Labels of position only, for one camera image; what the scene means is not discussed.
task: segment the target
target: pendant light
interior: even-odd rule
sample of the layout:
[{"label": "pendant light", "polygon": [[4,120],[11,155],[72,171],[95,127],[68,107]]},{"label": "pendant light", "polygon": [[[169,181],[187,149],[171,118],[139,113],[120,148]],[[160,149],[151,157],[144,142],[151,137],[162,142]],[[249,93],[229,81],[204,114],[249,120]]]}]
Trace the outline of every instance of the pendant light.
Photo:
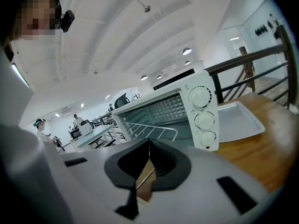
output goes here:
[{"label": "pendant light", "polygon": [[183,55],[188,55],[191,51],[192,51],[191,48],[186,47],[186,48],[183,50]]},{"label": "pendant light", "polygon": [[147,78],[148,78],[148,76],[145,76],[145,75],[141,76],[141,80],[146,80]]}]

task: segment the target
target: office chair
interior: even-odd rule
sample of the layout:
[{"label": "office chair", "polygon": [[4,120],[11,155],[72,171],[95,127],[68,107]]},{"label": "office chair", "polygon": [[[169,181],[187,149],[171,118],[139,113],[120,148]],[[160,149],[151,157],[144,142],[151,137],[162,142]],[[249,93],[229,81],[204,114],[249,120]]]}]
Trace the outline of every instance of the office chair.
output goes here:
[{"label": "office chair", "polygon": [[120,96],[114,103],[115,108],[122,107],[123,105],[130,103],[129,99],[126,97],[127,93],[124,93],[122,96]]}]

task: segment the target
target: toaster oven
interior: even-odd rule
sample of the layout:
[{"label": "toaster oven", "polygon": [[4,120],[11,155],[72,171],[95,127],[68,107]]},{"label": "toaster oven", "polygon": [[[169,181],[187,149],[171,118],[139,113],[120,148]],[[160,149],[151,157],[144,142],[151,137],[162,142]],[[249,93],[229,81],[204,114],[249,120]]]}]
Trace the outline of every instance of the toaster oven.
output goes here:
[{"label": "toaster oven", "polygon": [[112,115],[127,140],[160,138],[208,151],[219,148],[217,99],[205,70],[119,107]]}]

